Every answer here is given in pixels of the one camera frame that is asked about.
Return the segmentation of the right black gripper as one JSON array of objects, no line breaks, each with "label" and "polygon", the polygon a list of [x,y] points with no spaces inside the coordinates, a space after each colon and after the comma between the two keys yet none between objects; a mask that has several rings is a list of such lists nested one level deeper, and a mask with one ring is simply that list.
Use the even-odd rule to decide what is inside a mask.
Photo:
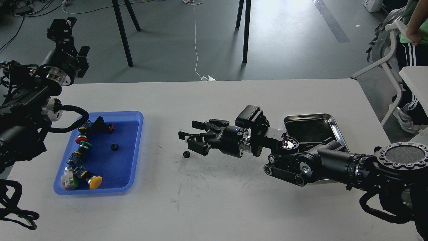
[{"label": "right black gripper", "polygon": [[178,132],[179,139],[185,140],[188,149],[203,156],[208,155],[212,145],[220,152],[240,158],[244,152],[251,152],[249,130],[229,125],[223,119],[210,119],[207,122],[192,121],[192,128],[205,130],[207,133],[190,134]]}]

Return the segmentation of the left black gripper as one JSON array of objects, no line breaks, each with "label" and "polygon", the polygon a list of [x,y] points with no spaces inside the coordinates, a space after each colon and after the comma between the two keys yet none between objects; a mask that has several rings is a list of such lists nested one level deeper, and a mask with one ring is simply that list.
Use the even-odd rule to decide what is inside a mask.
[{"label": "left black gripper", "polygon": [[41,67],[42,83],[53,87],[69,86],[75,78],[82,78],[90,64],[87,62],[89,46],[82,46],[76,55],[65,51],[75,51],[72,28],[76,18],[54,19],[47,29],[47,38],[56,43]]}]

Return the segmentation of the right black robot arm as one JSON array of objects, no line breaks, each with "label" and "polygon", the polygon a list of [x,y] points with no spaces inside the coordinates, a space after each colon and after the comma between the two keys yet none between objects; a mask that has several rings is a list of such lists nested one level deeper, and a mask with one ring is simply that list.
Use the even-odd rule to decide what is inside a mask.
[{"label": "right black robot arm", "polygon": [[223,119],[192,121],[203,133],[180,131],[179,139],[201,155],[210,149],[240,158],[244,152],[259,157],[271,150],[264,172],[294,185],[305,186],[323,177],[360,189],[361,208],[390,223],[413,221],[427,240],[427,146],[399,142],[376,147],[373,155],[347,152],[334,136],[318,142],[303,142],[287,130],[270,127],[258,106],[248,105],[236,118],[235,126]]}]

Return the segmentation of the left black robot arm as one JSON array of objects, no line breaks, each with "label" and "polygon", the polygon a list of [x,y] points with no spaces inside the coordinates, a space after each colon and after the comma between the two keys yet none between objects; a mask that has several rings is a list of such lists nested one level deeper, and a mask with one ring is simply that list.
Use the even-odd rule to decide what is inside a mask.
[{"label": "left black robot arm", "polygon": [[84,109],[63,105],[57,98],[63,86],[82,78],[89,63],[89,46],[74,46],[76,18],[54,19],[47,38],[56,43],[41,66],[1,62],[1,84],[8,88],[0,110],[0,167],[3,173],[15,162],[29,161],[46,151],[48,133],[70,132],[89,119]]}]

